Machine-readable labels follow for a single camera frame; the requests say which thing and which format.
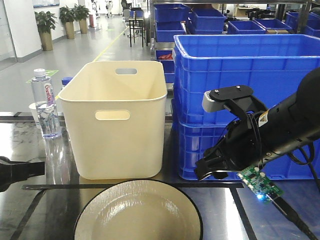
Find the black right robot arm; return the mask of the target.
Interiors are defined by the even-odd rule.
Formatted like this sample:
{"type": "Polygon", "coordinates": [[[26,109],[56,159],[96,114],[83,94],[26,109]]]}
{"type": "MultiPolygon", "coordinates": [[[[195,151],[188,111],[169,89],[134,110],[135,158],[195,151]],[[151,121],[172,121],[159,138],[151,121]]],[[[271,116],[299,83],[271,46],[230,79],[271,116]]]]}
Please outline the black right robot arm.
{"type": "Polygon", "coordinates": [[[262,167],[303,146],[313,147],[320,137],[320,70],[309,72],[295,93],[272,108],[266,108],[246,85],[208,90],[202,107],[207,112],[228,110],[236,116],[194,169],[199,180],[224,179],[229,172],[262,167]]]}

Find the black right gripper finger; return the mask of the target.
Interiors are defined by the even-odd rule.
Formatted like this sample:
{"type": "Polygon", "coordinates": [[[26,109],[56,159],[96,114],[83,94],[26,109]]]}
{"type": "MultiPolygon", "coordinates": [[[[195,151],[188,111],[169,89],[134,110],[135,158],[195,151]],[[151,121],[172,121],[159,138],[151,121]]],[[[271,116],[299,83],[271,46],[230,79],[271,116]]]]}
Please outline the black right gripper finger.
{"type": "Polygon", "coordinates": [[[199,181],[202,181],[210,176],[215,179],[222,180],[228,177],[228,173],[225,172],[226,165],[218,158],[201,158],[195,163],[196,167],[194,173],[199,181]]]}

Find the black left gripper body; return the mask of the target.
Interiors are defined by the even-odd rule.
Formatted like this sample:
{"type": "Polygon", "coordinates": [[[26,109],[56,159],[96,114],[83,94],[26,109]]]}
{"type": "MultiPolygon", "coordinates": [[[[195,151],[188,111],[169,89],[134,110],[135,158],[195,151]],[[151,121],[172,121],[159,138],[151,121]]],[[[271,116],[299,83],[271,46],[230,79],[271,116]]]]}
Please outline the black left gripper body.
{"type": "Polygon", "coordinates": [[[45,162],[11,161],[0,157],[0,191],[5,192],[11,184],[45,174],[45,162]]]}

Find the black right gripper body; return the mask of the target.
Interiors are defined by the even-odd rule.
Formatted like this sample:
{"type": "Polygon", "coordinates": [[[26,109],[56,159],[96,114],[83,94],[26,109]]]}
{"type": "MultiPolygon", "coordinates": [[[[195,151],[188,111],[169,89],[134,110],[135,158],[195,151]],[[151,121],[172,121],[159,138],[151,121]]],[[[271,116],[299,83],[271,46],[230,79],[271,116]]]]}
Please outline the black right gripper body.
{"type": "Polygon", "coordinates": [[[254,117],[233,121],[218,143],[203,153],[203,158],[222,160],[225,172],[238,172],[261,156],[262,140],[254,117]]]}

